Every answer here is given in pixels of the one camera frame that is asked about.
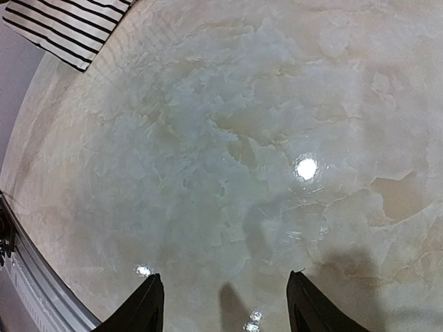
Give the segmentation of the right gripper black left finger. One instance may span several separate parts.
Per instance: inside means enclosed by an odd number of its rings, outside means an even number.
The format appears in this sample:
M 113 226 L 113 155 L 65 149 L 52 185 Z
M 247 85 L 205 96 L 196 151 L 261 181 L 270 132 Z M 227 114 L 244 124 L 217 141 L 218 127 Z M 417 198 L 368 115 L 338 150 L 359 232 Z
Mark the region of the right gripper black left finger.
M 93 332 L 162 332 L 164 299 L 161 276 L 150 275 Z

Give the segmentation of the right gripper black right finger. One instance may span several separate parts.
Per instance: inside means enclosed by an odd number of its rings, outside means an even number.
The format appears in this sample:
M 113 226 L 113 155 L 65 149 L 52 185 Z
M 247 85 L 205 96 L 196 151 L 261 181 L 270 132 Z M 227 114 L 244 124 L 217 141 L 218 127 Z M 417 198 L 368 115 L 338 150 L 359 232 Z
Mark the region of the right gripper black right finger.
M 286 292 L 291 331 L 367 332 L 335 306 L 302 271 L 291 271 Z

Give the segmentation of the black white striped tank top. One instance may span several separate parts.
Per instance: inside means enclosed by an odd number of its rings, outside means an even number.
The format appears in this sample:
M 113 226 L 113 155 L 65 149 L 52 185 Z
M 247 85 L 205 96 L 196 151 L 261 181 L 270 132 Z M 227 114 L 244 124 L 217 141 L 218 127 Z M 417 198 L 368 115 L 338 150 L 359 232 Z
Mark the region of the black white striped tank top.
M 85 72 L 133 1 L 7 1 L 5 25 Z

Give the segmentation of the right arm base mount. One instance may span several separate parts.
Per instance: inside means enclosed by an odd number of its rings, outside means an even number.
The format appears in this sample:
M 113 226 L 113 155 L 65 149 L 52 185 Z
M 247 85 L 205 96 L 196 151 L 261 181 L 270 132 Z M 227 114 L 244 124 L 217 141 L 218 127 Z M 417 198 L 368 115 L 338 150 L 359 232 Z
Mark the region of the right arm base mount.
M 0 264 L 4 267 L 6 259 L 11 258 L 15 250 L 16 229 L 7 208 L 1 205 L 0 213 Z

